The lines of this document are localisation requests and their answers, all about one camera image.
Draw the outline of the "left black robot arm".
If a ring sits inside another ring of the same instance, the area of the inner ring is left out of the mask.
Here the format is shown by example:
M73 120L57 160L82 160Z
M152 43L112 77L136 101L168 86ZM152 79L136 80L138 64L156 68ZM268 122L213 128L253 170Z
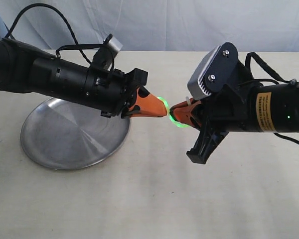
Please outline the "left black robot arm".
M109 43L66 45L66 50L97 49L88 67L50 54L32 45L0 40L0 91L39 93L101 111L104 117L161 118L167 115L162 100L146 88L148 73L135 68L124 73L114 68L117 54Z

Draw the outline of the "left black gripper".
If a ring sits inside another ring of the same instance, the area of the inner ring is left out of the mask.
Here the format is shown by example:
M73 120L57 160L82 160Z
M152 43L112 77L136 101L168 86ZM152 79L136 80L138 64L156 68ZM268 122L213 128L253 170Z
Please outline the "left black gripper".
M148 72L139 68L124 73L90 66L83 88L83 105L101 110L108 118L167 116L164 102L144 87L147 79ZM137 110L129 111L133 103Z

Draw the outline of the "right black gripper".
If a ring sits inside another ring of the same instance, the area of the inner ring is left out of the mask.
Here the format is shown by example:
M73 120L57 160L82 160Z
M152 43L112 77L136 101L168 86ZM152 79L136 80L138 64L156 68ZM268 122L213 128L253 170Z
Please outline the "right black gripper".
M206 164L209 156L229 132L246 129L246 121L249 117L248 107L248 86L225 85L218 93L202 100L183 101L172 106L169 111L171 121L176 126L199 129L199 136L186 155L193 163Z

